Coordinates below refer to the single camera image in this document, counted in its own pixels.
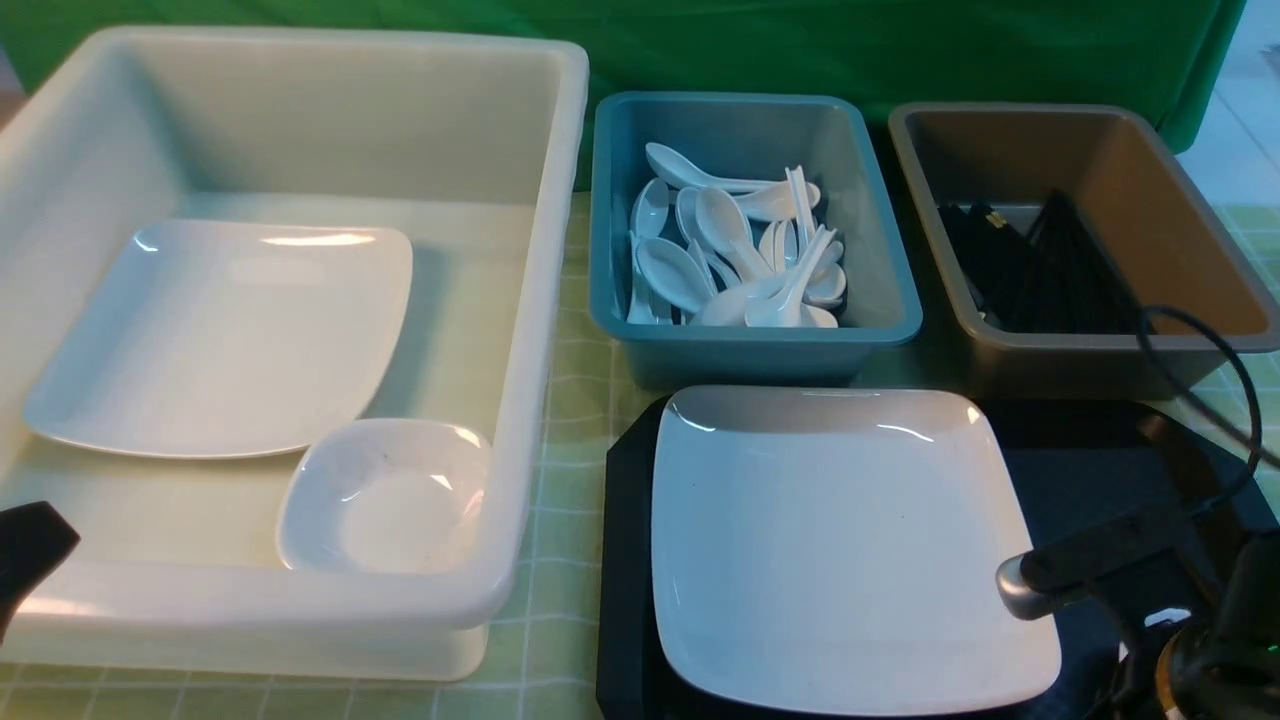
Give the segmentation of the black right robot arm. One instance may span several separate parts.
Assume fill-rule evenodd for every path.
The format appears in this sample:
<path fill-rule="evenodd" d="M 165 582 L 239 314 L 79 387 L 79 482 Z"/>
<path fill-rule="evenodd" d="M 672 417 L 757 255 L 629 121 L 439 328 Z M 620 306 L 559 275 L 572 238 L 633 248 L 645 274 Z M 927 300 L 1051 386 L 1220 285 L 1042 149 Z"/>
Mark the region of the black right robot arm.
<path fill-rule="evenodd" d="M 1254 533 L 1210 618 L 1151 623 L 1094 717 L 1276 719 L 1277 555 L 1277 530 Z"/>

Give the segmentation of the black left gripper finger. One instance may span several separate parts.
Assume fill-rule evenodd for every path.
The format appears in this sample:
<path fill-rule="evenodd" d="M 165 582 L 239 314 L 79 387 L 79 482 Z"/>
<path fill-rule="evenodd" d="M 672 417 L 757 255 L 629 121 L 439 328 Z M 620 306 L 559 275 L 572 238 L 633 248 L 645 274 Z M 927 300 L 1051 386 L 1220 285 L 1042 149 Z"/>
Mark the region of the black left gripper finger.
<path fill-rule="evenodd" d="M 1 633 L 31 593 L 74 552 L 81 534 L 49 502 L 1 511 Z"/>

